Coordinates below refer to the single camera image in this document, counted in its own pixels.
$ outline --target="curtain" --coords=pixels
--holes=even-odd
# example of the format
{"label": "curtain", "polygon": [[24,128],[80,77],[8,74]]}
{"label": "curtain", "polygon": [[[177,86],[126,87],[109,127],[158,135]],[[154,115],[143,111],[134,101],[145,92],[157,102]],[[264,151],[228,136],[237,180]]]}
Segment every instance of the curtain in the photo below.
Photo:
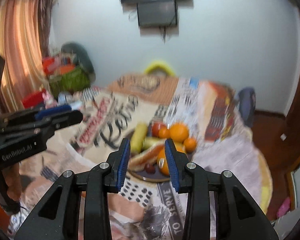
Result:
{"label": "curtain", "polygon": [[49,84],[42,68],[39,0],[0,0],[0,54],[6,60],[0,110],[23,109],[21,100]]}
{"label": "curtain", "polygon": [[53,0],[39,0],[39,37],[41,54],[43,57],[47,57],[49,55],[49,35],[52,5]]}

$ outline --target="fruit bowl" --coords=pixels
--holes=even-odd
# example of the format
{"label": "fruit bowl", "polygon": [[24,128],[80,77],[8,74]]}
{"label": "fruit bowl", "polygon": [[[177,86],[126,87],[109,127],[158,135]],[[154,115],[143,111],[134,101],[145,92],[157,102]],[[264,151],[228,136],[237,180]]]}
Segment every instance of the fruit bowl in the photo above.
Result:
{"label": "fruit bowl", "polygon": [[[151,129],[148,129],[148,136],[151,136]],[[132,130],[131,132],[129,132],[125,137],[128,139],[131,139],[132,135],[133,135],[134,130]],[[192,158],[192,154],[187,154],[188,159],[191,160]],[[146,172],[145,170],[143,171],[129,171],[129,173],[134,176],[137,179],[141,179],[144,181],[149,181],[149,182],[165,182],[165,181],[169,181],[170,177],[166,176],[164,174],[162,174],[159,170],[158,165],[155,163],[154,164],[154,168],[155,168],[155,173],[154,174],[150,174],[148,172]]]}

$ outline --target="red apple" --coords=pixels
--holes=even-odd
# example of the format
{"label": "red apple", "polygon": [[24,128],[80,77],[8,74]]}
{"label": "red apple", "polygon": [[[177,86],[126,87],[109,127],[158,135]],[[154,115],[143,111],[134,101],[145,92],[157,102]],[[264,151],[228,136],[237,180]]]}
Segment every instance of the red apple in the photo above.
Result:
{"label": "red apple", "polygon": [[152,125],[152,128],[151,128],[151,133],[152,133],[152,136],[153,137],[159,137],[159,130],[160,128],[162,127],[165,127],[167,128],[167,126],[162,123],[162,122],[155,122],[153,125]]}

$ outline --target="green basket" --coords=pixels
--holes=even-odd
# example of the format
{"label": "green basket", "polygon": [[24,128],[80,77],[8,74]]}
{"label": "green basket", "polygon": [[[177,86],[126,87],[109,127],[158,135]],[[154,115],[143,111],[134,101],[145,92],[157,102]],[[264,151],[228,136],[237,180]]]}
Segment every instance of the green basket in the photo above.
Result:
{"label": "green basket", "polygon": [[49,85],[51,93],[57,98],[60,92],[76,92],[90,87],[90,80],[81,67],[76,67],[66,74],[50,77]]}

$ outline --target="pink object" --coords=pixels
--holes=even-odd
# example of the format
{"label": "pink object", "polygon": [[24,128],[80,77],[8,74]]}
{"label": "pink object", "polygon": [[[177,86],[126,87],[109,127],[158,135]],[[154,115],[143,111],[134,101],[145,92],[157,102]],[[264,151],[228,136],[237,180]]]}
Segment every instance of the pink object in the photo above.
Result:
{"label": "pink object", "polygon": [[61,61],[60,58],[56,57],[54,62],[51,63],[48,67],[47,70],[49,71],[49,73],[53,73],[58,67],[61,66]]}
{"label": "pink object", "polygon": [[277,211],[277,219],[283,217],[290,210],[290,198],[287,197]]}
{"label": "pink object", "polygon": [[46,106],[46,109],[56,107],[58,105],[58,102],[53,98],[53,95],[49,93],[49,91],[46,91],[42,94],[44,104]]}

